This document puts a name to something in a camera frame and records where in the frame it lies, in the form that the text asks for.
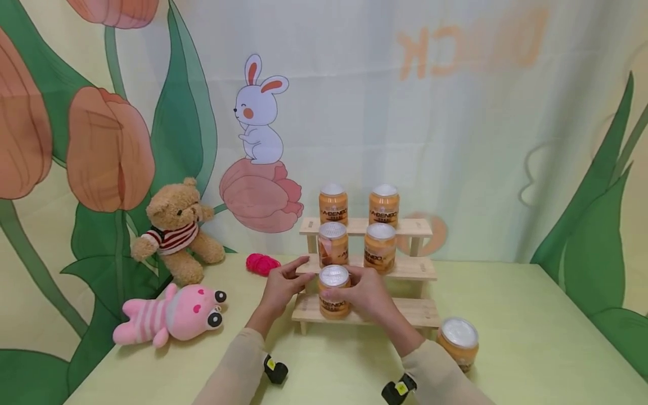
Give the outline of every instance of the red yarn ball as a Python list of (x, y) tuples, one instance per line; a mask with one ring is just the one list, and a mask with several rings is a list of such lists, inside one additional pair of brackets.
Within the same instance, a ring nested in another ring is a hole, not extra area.
[(252, 273), (267, 277), (270, 270), (281, 266), (278, 260), (261, 253), (252, 253), (245, 261), (245, 267)]

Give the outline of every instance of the yellow clip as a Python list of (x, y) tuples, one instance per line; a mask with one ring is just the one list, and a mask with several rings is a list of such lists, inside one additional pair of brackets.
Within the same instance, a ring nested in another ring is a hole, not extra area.
[(403, 381), (398, 381), (396, 383), (396, 391), (398, 391), (402, 397), (403, 395), (407, 394), (409, 390)]

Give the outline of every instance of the toy eye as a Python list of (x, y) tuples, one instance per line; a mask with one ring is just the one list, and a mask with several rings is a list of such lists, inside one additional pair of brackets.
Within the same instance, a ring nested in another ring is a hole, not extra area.
[(223, 315), (219, 311), (213, 310), (207, 317), (207, 329), (218, 329), (223, 324)]
[(216, 293), (214, 294), (214, 298), (216, 298), (217, 303), (222, 304), (227, 299), (227, 294), (225, 294), (224, 291), (216, 291)]

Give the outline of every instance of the orange jar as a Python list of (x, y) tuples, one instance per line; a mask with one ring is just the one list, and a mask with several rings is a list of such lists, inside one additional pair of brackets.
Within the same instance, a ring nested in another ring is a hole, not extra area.
[(399, 224), (400, 196), (396, 186), (381, 184), (369, 195), (369, 225), (382, 222), (396, 228)]
[(394, 268), (396, 260), (396, 229), (377, 222), (367, 227), (365, 234), (365, 267), (373, 267), (380, 274)]
[(349, 263), (349, 236), (341, 222), (327, 222), (319, 226), (319, 267)]
[(437, 333), (437, 343), (448, 352), (459, 368), (468, 373), (479, 351), (477, 329), (463, 318), (448, 318)]
[(341, 222), (349, 225), (349, 198), (339, 184), (330, 183), (319, 193), (319, 222)]
[(346, 301), (331, 301), (322, 298), (321, 293), (329, 288), (348, 288), (351, 286), (349, 271), (343, 266), (332, 264), (319, 272), (319, 312), (327, 319), (341, 319), (349, 315), (351, 306)]

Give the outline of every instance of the light green tablecloth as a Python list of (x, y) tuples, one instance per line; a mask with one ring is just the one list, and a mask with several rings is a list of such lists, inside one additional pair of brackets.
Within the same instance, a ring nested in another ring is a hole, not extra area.
[[(190, 404), (263, 291), (265, 280), (245, 270), (245, 258), (228, 255), (206, 270), (203, 283), (228, 293), (222, 331), (173, 341), (157, 352), (150, 345), (114, 348), (66, 404)], [(497, 404), (648, 404), (648, 384), (538, 266), (435, 267), (432, 296), (439, 312), (478, 328), (480, 353), (470, 377)], [(404, 284), (391, 287), (407, 292)], [(380, 390), (402, 369), (381, 330), (311, 324), (302, 336), (291, 312), (275, 324), (267, 347), (290, 368), (288, 380), (275, 387), (264, 377), (255, 404), (384, 403)]]

